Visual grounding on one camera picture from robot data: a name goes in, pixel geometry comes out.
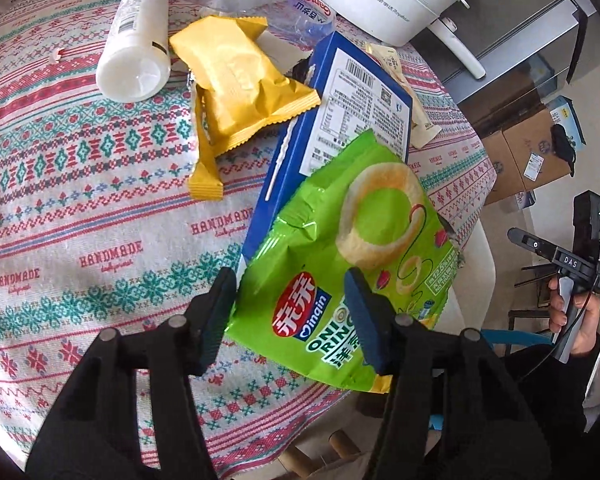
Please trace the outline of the stacked cardboard boxes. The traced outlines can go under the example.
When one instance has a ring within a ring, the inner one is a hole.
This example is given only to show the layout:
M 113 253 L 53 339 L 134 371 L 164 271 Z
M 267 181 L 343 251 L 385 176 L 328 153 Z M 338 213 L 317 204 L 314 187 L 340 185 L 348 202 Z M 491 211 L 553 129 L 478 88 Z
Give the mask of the stacked cardboard boxes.
M 562 177 L 570 176 L 569 166 L 555 156 L 550 127 L 562 125 L 577 152 L 586 147 L 579 118 L 572 99 L 558 96 L 538 110 L 499 128 L 483 139 L 496 181 L 486 202 L 516 198 L 520 208 L 534 203 L 534 191 Z

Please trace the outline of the patterned handmade tablecloth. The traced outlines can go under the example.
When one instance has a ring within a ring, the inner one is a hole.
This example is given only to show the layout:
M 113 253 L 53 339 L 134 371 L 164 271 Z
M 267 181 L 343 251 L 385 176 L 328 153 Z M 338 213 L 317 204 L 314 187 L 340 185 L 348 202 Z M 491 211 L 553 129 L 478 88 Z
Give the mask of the patterned handmade tablecloth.
M 224 198 L 193 202 L 186 76 L 135 104 L 96 88 L 119 1 L 21 0 L 0 15 L 0 447 L 19 467 L 100 330 L 153 328 L 236 266 L 277 142 L 261 132 L 221 157 Z M 408 163 L 462 246 L 495 170 L 431 68 L 399 52 L 442 127 Z M 222 478 L 272 463 L 346 396 L 229 340 L 192 387 Z

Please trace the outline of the small paper scrap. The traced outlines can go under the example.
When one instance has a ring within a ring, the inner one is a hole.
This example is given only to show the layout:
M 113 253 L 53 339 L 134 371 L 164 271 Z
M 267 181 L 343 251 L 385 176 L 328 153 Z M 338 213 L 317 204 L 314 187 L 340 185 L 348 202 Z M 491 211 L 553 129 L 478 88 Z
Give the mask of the small paper scrap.
M 50 64 L 58 64 L 61 61 L 64 54 L 65 54 L 64 49 L 54 49 L 52 52 L 50 52 L 50 57 L 48 58 L 48 62 Z

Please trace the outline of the white trash bin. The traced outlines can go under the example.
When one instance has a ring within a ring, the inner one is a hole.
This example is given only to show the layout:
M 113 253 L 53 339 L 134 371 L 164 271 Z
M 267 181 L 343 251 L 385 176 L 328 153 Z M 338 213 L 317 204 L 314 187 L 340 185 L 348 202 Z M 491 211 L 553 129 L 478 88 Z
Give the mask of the white trash bin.
M 481 221 L 464 247 L 464 266 L 457 271 L 448 301 L 434 329 L 459 334 L 464 328 L 480 328 L 486 319 L 496 282 L 495 263 Z

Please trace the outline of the yellow snack wrapper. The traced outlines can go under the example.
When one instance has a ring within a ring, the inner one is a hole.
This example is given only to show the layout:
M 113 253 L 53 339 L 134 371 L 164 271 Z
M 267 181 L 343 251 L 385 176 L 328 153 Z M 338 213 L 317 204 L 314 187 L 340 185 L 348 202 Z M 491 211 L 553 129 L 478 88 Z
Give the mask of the yellow snack wrapper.
M 257 45 L 267 28 L 264 16 L 209 15 L 170 38 L 193 77 L 198 160 L 187 186 L 194 200 L 222 200 L 219 156 L 321 104 L 316 90 L 281 73 Z

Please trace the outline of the white yogurt bottle with label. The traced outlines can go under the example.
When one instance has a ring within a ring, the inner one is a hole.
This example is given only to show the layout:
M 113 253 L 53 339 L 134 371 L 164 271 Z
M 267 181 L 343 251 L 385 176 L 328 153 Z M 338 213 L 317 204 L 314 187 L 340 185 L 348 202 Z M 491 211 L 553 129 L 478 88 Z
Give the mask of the white yogurt bottle with label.
M 114 102 L 155 96 L 170 77 L 169 0 L 121 0 L 96 67 L 96 86 Z

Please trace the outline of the blue white milk carton box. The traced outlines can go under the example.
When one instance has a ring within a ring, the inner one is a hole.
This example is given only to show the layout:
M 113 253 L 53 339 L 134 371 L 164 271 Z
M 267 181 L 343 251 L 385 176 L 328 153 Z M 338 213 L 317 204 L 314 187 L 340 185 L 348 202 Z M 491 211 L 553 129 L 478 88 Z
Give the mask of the blue white milk carton box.
M 413 98 L 371 56 L 340 32 L 333 32 L 315 47 L 306 79 L 321 104 L 280 128 L 242 246 L 245 262 L 257 253 L 299 185 L 359 133 L 373 130 L 378 142 L 407 160 Z

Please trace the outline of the black object on boxes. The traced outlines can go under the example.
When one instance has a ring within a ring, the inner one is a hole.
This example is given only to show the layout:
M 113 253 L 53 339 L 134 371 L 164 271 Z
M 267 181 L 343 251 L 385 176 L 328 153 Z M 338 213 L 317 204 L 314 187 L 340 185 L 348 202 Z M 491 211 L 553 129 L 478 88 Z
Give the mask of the black object on boxes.
M 568 139 L 565 128 L 562 125 L 554 124 L 550 127 L 550 134 L 552 135 L 552 144 L 555 156 L 567 163 L 569 166 L 570 176 L 573 177 L 577 155 Z

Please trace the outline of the beige snack pouch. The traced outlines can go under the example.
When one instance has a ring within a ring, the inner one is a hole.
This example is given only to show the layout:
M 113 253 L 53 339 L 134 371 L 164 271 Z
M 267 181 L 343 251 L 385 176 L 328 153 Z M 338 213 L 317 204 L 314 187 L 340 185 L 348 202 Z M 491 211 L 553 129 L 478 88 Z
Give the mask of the beige snack pouch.
M 412 98 L 412 134 L 411 144 L 420 150 L 441 132 L 441 127 L 435 125 L 422 106 L 413 87 L 408 83 L 402 72 L 402 64 L 395 48 L 366 42 L 365 52 L 370 55 Z

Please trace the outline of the grey refrigerator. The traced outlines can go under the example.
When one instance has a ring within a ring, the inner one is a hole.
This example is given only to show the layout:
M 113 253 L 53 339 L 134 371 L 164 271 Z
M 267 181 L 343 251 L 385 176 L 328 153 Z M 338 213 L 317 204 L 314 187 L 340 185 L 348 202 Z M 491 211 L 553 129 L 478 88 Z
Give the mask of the grey refrigerator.
M 430 30 L 412 40 L 455 103 L 495 84 L 515 68 L 542 66 L 562 84 L 600 64 L 600 14 L 591 0 L 467 0 L 443 13 L 455 36 L 486 70 L 478 79 Z

